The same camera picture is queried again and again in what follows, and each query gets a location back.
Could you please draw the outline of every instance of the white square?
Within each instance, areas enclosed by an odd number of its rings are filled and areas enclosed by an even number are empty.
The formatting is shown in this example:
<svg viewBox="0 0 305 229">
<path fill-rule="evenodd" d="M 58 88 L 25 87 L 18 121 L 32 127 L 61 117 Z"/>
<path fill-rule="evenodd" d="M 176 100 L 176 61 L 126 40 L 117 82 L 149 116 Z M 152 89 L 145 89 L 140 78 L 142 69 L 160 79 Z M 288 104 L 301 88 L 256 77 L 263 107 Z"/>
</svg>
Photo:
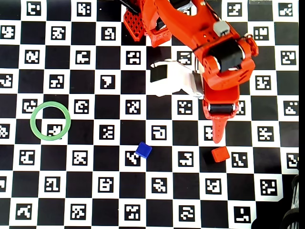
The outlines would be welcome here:
<svg viewBox="0 0 305 229">
<path fill-rule="evenodd" d="M 199 182 L 201 200 L 228 200 L 226 173 L 200 173 Z"/>
<path fill-rule="evenodd" d="M 37 106 L 43 103 L 43 94 L 17 94 L 16 118 L 30 119 Z M 38 112 L 36 119 L 42 119 L 42 111 Z"/>
<path fill-rule="evenodd" d="M 121 172 L 146 172 L 146 159 L 137 155 L 138 146 L 120 146 Z"/>
<path fill-rule="evenodd" d="M 11 198 L 11 190 L 13 185 L 13 171 L 0 170 L 0 177 L 6 177 L 5 180 L 0 178 L 0 199 Z"/>
<path fill-rule="evenodd" d="M 261 180 L 275 180 L 271 181 L 271 187 L 266 183 L 261 186 Z M 255 200 L 256 201 L 268 201 L 268 202 L 278 202 L 283 196 L 283 181 L 282 174 L 254 174 L 254 188 L 255 188 Z M 274 189 L 277 191 L 277 195 L 267 196 L 268 193 L 274 192 Z"/>
<path fill-rule="evenodd" d="M 71 27 L 71 21 L 47 21 L 46 45 L 71 45 Z"/>
<path fill-rule="evenodd" d="M 291 107 L 285 107 L 284 108 L 284 101 L 289 102 L 289 105 Z M 278 108 L 278 120 L 281 122 L 298 122 L 299 121 L 299 115 L 297 115 L 297 112 L 293 110 L 294 105 L 299 106 L 299 96 L 298 95 L 278 95 L 277 96 L 277 108 Z"/>
<path fill-rule="evenodd" d="M 40 171 L 41 146 L 16 144 L 14 147 L 14 171 Z"/>
<path fill-rule="evenodd" d="M 251 121 L 251 96 L 240 95 L 238 99 L 238 111 L 233 118 L 228 119 L 230 121 Z"/>
<path fill-rule="evenodd" d="M 92 145 L 67 145 L 67 171 L 93 171 Z"/>
<path fill-rule="evenodd" d="M 16 219 L 16 207 L 17 204 L 31 204 L 31 214 L 29 212 L 23 212 L 22 209 L 20 214 L 27 214 L 31 219 L 18 220 Z M 10 199 L 10 226 L 36 226 L 37 225 L 37 214 L 38 214 L 38 198 L 11 198 Z"/>
<path fill-rule="evenodd" d="M 238 223 L 238 222 L 236 222 L 235 223 L 234 207 L 250 207 L 251 222 L 249 222 L 249 223 L 244 223 L 244 222 L 243 223 Z M 249 228 L 251 228 L 251 224 L 256 219 L 256 202 L 255 201 L 229 200 L 228 201 L 228 219 L 229 219 L 229 228 L 236 228 L 236 229 L 249 229 Z"/>
<path fill-rule="evenodd" d="M 107 126 L 107 130 L 102 129 L 102 132 L 107 132 L 106 135 L 100 136 L 100 125 Z M 114 119 L 95 119 L 93 144 L 95 146 L 119 146 L 120 145 L 120 120 Z"/>
<path fill-rule="evenodd" d="M 71 212 L 71 205 L 78 205 L 80 210 L 78 215 Z M 77 217 L 80 217 L 84 212 L 82 209 L 86 207 L 86 214 L 84 215 L 86 219 L 77 220 Z M 66 198 L 65 199 L 65 216 L 64 216 L 64 225 L 65 226 L 91 226 L 92 221 L 92 199 L 91 198 Z"/>
<path fill-rule="evenodd" d="M 121 94 L 120 119 L 146 120 L 146 95 Z"/>
<path fill-rule="evenodd" d="M 95 45 L 71 45 L 70 47 L 71 70 L 95 70 Z"/>
<path fill-rule="evenodd" d="M 250 77 L 250 95 L 277 95 L 275 70 L 254 70 Z"/>
<path fill-rule="evenodd" d="M 21 21 L 0 20 L 0 36 L 3 36 L 3 39 L 0 38 L 1 44 L 19 45 L 21 37 Z"/>
<path fill-rule="evenodd" d="M 39 172 L 39 198 L 65 198 L 66 197 L 66 171 L 40 171 Z"/>
<path fill-rule="evenodd" d="M 17 94 L 19 69 L 0 68 L 0 94 Z"/>
<path fill-rule="evenodd" d="M 120 186 L 119 171 L 93 171 L 92 198 L 94 199 L 118 199 Z"/>
<path fill-rule="evenodd" d="M 56 125 L 53 127 L 51 131 L 54 131 L 54 133 L 47 133 L 48 125 Z M 65 127 L 66 120 L 65 119 L 55 119 L 55 118 L 43 118 L 41 121 L 41 133 L 46 136 L 52 136 L 52 135 L 58 135 Z M 41 140 L 42 145 L 61 145 L 65 146 L 68 144 L 68 132 L 61 138 L 57 139 L 55 141 L 46 141 Z"/>
<path fill-rule="evenodd" d="M 121 94 L 120 70 L 95 70 L 95 94 Z"/>
<path fill-rule="evenodd" d="M 198 99 L 190 95 L 172 95 L 173 120 L 198 120 Z"/>
<path fill-rule="evenodd" d="M 258 141 L 258 127 L 273 127 L 274 141 Z M 252 144 L 253 147 L 280 147 L 280 128 L 278 121 L 252 121 Z"/>
<path fill-rule="evenodd" d="M 247 146 L 227 146 L 230 158 L 225 161 L 227 173 L 254 173 L 253 148 Z"/>
<path fill-rule="evenodd" d="M 121 46 L 121 70 L 146 70 L 146 46 Z"/>
<path fill-rule="evenodd" d="M 173 123 L 171 120 L 146 120 L 146 144 L 172 146 Z"/>
<path fill-rule="evenodd" d="M 292 9 L 290 11 L 289 8 L 287 8 L 286 16 L 283 16 L 284 12 L 279 12 L 279 3 L 291 3 L 292 6 L 289 7 Z M 279 21 L 279 22 L 299 22 L 299 9 L 298 9 L 299 1 L 291 0 L 273 0 L 272 1 L 272 10 L 273 10 L 273 21 Z"/>
<path fill-rule="evenodd" d="M 45 69 L 43 80 L 44 94 L 69 94 L 70 70 Z"/>
<path fill-rule="evenodd" d="M 140 205 L 139 220 L 125 220 L 125 207 L 128 205 Z M 128 209 L 130 217 L 137 217 L 132 215 L 133 209 Z M 145 227 L 146 226 L 146 199 L 119 199 L 119 226 L 120 227 Z"/>
<path fill-rule="evenodd" d="M 83 3 L 86 2 L 90 3 L 90 5 L 84 6 Z M 71 1 L 71 21 L 96 22 L 96 8 L 97 1 L 94 0 Z"/>
<path fill-rule="evenodd" d="M 145 177 L 147 199 L 173 199 L 172 172 L 146 172 Z"/>
<path fill-rule="evenodd" d="M 239 7 L 239 10 L 242 10 L 242 15 L 237 16 L 235 15 L 228 15 L 228 3 L 241 3 L 241 6 Z M 241 21 L 248 21 L 248 0 L 224 0 L 222 2 L 222 20 L 223 21 L 229 21 L 229 22 L 241 22 Z"/>
<path fill-rule="evenodd" d="M 26 0 L 21 1 L 21 21 L 46 21 L 46 20 L 47 20 L 46 0 L 31 0 L 30 3 L 28 3 L 28 1 Z"/>
<path fill-rule="evenodd" d="M 275 46 L 275 24 L 273 21 L 248 21 L 248 33 L 253 35 L 257 46 Z"/>
<path fill-rule="evenodd" d="M 0 119 L 0 145 L 14 145 L 16 135 L 16 119 L 2 118 Z"/>
<path fill-rule="evenodd" d="M 95 95 L 93 94 L 70 94 L 69 113 L 71 119 L 93 120 L 95 107 Z"/>
<path fill-rule="evenodd" d="M 282 60 L 281 55 L 286 54 L 287 58 Z M 286 65 L 284 63 L 293 63 L 295 65 Z M 299 70 L 299 46 L 298 45 L 276 45 L 275 46 L 275 68 L 277 71 L 298 71 Z"/>
<path fill-rule="evenodd" d="M 198 146 L 172 146 L 174 173 L 199 173 Z"/>
<path fill-rule="evenodd" d="M 45 55 L 46 55 L 45 45 L 21 44 L 19 46 L 19 69 L 44 70 Z"/>
<path fill-rule="evenodd" d="M 199 120 L 198 121 L 198 143 L 199 146 L 225 146 L 225 130 L 224 135 L 219 143 L 213 141 L 213 133 L 211 133 L 213 126 L 212 120 Z"/>
<path fill-rule="evenodd" d="M 181 56 L 185 56 L 186 58 L 183 58 L 183 60 L 177 59 L 178 52 L 181 52 Z M 188 46 L 172 46 L 172 60 L 178 61 L 179 63 L 185 65 L 185 67 L 191 69 L 192 71 L 195 70 L 195 54 Z"/>
<path fill-rule="evenodd" d="M 280 150 L 282 174 L 299 174 L 299 170 L 297 169 L 298 157 L 293 155 L 299 153 L 299 148 L 281 147 Z"/>
<path fill-rule="evenodd" d="M 95 39 L 96 46 L 120 46 L 122 37 L 121 30 L 121 22 L 97 21 Z"/>
<path fill-rule="evenodd" d="M 189 210 L 195 222 L 180 221 L 179 206 L 192 206 L 195 213 Z M 199 199 L 173 199 L 173 226 L 174 228 L 200 228 L 201 227 L 201 204 Z"/>
</svg>

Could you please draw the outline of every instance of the black square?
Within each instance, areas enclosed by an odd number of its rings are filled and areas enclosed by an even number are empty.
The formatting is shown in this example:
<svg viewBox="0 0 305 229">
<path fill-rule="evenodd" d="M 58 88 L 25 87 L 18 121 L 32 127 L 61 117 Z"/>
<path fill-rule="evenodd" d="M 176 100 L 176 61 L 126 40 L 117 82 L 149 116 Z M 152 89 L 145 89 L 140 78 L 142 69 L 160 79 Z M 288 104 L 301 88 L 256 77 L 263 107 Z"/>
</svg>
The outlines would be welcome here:
<svg viewBox="0 0 305 229">
<path fill-rule="evenodd" d="M 13 170 L 14 145 L 0 145 L 0 171 Z"/>
<path fill-rule="evenodd" d="M 0 107 L 6 107 L 6 109 L 0 109 L 0 118 L 15 118 L 16 103 L 17 103 L 16 94 L 0 94 Z"/>
<path fill-rule="evenodd" d="M 299 147 L 299 122 L 280 122 L 281 147 Z"/>
<path fill-rule="evenodd" d="M 200 153 L 200 172 L 201 173 L 225 173 L 225 162 L 215 163 L 212 150 L 217 147 L 199 147 Z"/>
<path fill-rule="evenodd" d="M 68 94 L 44 94 L 43 95 L 43 102 L 47 101 L 55 101 L 62 105 L 64 105 L 66 108 L 69 107 L 69 95 Z M 55 108 L 55 107 L 48 107 L 46 109 L 43 109 L 43 118 L 58 118 L 58 119 L 64 119 L 64 114 L 61 112 L 61 110 Z"/>
<path fill-rule="evenodd" d="M 171 172 L 172 171 L 172 147 L 155 146 L 146 161 L 148 172 Z"/>
<path fill-rule="evenodd" d="M 94 112 L 95 119 L 120 119 L 120 96 L 95 95 Z"/>
<path fill-rule="evenodd" d="M 173 173 L 174 199 L 200 199 L 199 173 Z"/>
<path fill-rule="evenodd" d="M 172 227 L 173 226 L 173 201 L 148 199 L 146 200 L 148 227 Z"/>
<path fill-rule="evenodd" d="M 145 121 L 121 120 L 121 145 L 138 145 L 145 142 Z"/>
<path fill-rule="evenodd" d="M 37 225 L 63 225 L 65 199 L 40 198 Z"/>
<path fill-rule="evenodd" d="M 120 198 L 145 198 L 145 173 L 120 172 Z"/>
<path fill-rule="evenodd" d="M 195 222 L 195 206 L 194 205 L 179 205 L 179 221 L 180 222 Z"/>
<path fill-rule="evenodd" d="M 71 70 L 70 71 L 71 94 L 94 94 L 94 71 Z"/>
<path fill-rule="evenodd" d="M 44 70 L 19 70 L 18 93 L 43 93 Z"/>
<path fill-rule="evenodd" d="M 45 21 L 22 21 L 21 44 L 45 44 Z"/>
<path fill-rule="evenodd" d="M 70 46 L 46 46 L 46 69 L 69 69 Z"/>
<path fill-rule="evenodd" d="M 125 24 L 122 22 L 122 34 L 121 34 L 121 44 L 122 45 L 130 45 L 130 46 L 137 46 L 137 45 L 146 45 L 146 36 L 142 36 L 138 42 L 135 42 L 133 37 L 130 35 L 129 31 L 127 30 Z"/>
<path fill-rule="evenodd" d="M 121 21 L 120 2 L 98 1 L 97 9 L 97 21 Z"/>
<path fill-rule="evenodd" d="M 72 45 L 95 45 L 95 22 L 72 22 Z"/>
<path fill-rule="evenodd" d="M 228 228 L 229 222 L 227 201 L 201 200 L 201 227 Z"/>
<path fill-rule="evenodd" d="M 19 45 L 0 45 L 0 68 L 18 68 Z"/>
<path fill-rule="evenodd" d="M 20 20 L 20 0 L 2 0 L 0 2 L 0 20 Z"/>
<path fill-rule="evenodd" d="M 0 225 L 9 225 L 10 222 L 10 198 L 0 198 Z"/>
<path fill-rule="evenodd" d="M 38 197 L 39 172 L 14 171 L 12 197 Z"/>
<path fill-rule="evenodd" d="M 68 144 L 93 145 L 93 120 L 71 120 Z"/>
<path fill-rule="evenodd" d="M 100 125 L 100 140 L 114 140 L 114 125 Z"/>
<path fill-rule="evenodd" d="M 71 21 L 71 1 L 47 0 L 47 20 Z"/>
<path fill-rule="evenodd" d="M 228 200 L 255 200 L 253 174 L 227 174 Z"/>
<path fill-rule="evenodd" d="M 14 40 L 16 35 L 16 26 L 14 25 L 1 25 L 0 26 L 0 39 Z"/>
<path fill-rule="evenodd" d="M 94 146 L 94 171 L 119 171 L 118 146 Z"/>
<path fill-rule="evenodd" d="M 272 1 L 248 2 L 249 21 L 273 21 Z"/>
<path fill-rule="evenodd" d="M 96 46 L 96 69 L 120 69 L 120 67 L 120 46 Z"/>
<path fill-rule="evenodd" d="M 67 172 L 67 198 L 91 198 L 92 172 Z"/>
<path fill-rule="evenodd" d="M 275 45 L 299 45 L 299 23 L 275 22 Z"/>
<path fill-rule="evenodd" d="M 172 119 L 172 96 L 165 95 L 158 97 L 156 95 L 146 96 L 146 116 L 147 119 Z"/>
<path fill-rule="evenodd" d="M 277 94 L 299 95 L 299 71 L 276 71 Z"/>
<path fill-rule="evenodd" d="M 92 225 L 118 226 L 119 225 L 118 208 L 119 208 L 118 199 L 93 199 Z"/>
<path fill-rule="evenodd" d="M 173 145 L 197 146 L 198 122 L 197 121 L 173 121 Z"/>
<path fill-rule="evenodd" d="M 227 146 L 252 146 L 251 122 L 229 121 L 225 127 Z"/>
<path fill-rule="evenodd" d="M 36 126 L 41 131 L 41 120 L 36 120 Z M 28 119 L 16 120 L 16 144 L 40 144 L 41 140 L 37 138 L 30 128 L 30 122 Z"/>
<path fill-rule="evenodd" d="M 121 94 L 145 94 L 145 71 L 121 71 Z"/>
<path fill-rule="evenodd" d="M 146 69 L 151 69 L 151 64 L 156 61 L 171 59 L 172 53 L 170 47 L 146 47 Z"/>
<path fill-rule="evenodd" d="M 67 146 L 41 146 L 40 170 L 66 170 Z"/>
<path fill-rule="evenodd" d="M 27 1 L 27 16 L 41 16 L 41 2 Z"/>
<path fill-rule="evenodd" d="M 254 172 L 280 174 L 281 153 L 280 148 L 253 148 Z"/>
<path fill-rule="evenodd" d="M 259 46 L 259 55 L 253 57 L 256 70 L 275 70 L 275 47 Z"/>
<path fill-rule="evenodd" d="M 16 204 L 16 220 L 31 220 L 32 219 L 32 204 Z"/>
</svg>

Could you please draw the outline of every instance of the checkerboard mat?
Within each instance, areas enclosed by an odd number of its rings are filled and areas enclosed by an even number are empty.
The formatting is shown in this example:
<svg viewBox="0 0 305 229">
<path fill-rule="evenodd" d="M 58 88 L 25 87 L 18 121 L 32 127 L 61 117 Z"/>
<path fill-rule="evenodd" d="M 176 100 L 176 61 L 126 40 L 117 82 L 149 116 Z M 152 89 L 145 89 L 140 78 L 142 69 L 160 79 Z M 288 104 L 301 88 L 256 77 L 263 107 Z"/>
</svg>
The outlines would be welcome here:
<svg viewBox="0 0 305 229">
<path fill-rule="evenodd" d="M 260 51 L 218 144 L 202 100 L 147 87 L 154 61 L 193 68 L 175 37 L 134 42 L 118 1 L 0 0 L 0 229 L 276 228 L 298 173 L 298 1 L 209 3 Z M 30 129 L 46 101 L 71 115 L 52 142 Z M 36 123 L 52 136 L 65 120 L 46 108 Z M 230 159 L 216 164 L 219 146 Z"/>
</svg>

